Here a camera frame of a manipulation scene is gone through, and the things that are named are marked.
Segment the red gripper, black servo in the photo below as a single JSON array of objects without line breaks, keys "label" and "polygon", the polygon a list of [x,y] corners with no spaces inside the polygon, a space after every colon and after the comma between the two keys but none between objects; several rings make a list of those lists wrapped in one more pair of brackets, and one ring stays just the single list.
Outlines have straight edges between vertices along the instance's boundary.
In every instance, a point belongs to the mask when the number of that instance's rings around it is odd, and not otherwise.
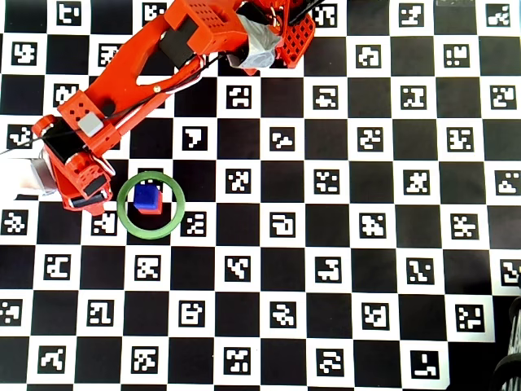
[{"label": "red gripper, black servo", "polygon": [[63,207],[92,216],[103,214],[104,205],[113,196],[112,174],[88,148],[82,129],[73,129],[63,118],[49,115],[41,118],[32,132],[44,142]]}]

